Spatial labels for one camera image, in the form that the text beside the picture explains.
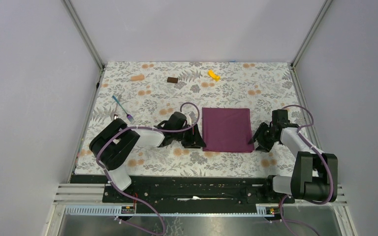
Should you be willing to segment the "purple cloth napkin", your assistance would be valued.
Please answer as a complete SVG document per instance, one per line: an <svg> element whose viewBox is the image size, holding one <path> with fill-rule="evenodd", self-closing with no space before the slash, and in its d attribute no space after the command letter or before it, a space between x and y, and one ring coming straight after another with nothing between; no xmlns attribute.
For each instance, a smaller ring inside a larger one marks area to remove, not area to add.
<svg viewBox="0 0 378 236"><path fill-rule="evenodd" d="M250 110L248 108L203 108L203 151L251 153L252 138Z"/></svg>

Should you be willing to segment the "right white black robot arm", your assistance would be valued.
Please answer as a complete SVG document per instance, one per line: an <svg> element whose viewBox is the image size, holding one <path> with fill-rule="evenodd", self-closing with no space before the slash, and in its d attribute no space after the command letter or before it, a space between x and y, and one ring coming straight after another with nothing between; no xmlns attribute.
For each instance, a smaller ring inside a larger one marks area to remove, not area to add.
<svg viewBox="0 0 378 236"><path fill-rule="evenodd" d="M276 202L282 195L322 205L337 198L338 159L317 148L292 123L288 111L272 111L270 123L261 123L249 143L257 143L257 151L270 152L276 143L284 145L295 156L291 176L268 176L262 195Z"/></svg>

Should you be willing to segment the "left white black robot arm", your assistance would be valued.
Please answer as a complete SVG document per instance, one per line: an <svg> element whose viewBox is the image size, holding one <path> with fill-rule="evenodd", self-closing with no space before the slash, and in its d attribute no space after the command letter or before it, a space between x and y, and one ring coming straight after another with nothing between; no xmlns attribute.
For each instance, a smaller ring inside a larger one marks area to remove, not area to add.
<svg viewBox="0 0 378 236"><path fill-rule="evenodd" d="M108 173L116 188L114 196L121 202L132 198L131 178L125 161L135 146L162 148L178 141L184 148L205 148L198 125L181 112L151 127L131 128L120 118L114 119L89 144L96 162Z"/></svg>

